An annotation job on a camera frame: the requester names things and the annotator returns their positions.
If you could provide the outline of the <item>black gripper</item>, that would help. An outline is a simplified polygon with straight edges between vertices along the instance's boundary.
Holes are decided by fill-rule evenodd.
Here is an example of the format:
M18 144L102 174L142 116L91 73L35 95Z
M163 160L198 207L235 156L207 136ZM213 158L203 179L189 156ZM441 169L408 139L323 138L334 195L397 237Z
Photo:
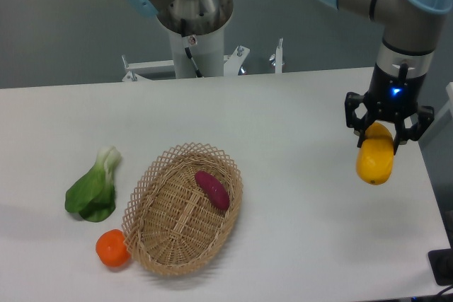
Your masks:
M358 136L357 148L362 147L367 129L376 120L394 123L394 155L400 145L409 140L418 141L434 122L434 108L418 104L426 74L410 78L411 72L407 64L398 65L395 74L385 72L375 64L368 91L364 95L354 92L346 94L345 121ZM365 107L365 114L359 118L356 110L361 105ZM406 127L405 119L413 115L417 116L417 121Z

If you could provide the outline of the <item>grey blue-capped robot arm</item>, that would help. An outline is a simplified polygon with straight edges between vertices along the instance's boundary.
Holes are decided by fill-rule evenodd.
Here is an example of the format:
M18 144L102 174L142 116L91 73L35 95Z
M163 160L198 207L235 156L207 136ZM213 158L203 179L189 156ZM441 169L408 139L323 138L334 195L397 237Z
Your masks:
M417 141L435 118L431 106L418 104L452 0L319 0L336 10L367 17L384 26L369 89L345 98L347 127L358 144L376 121L394 125L393 149Z

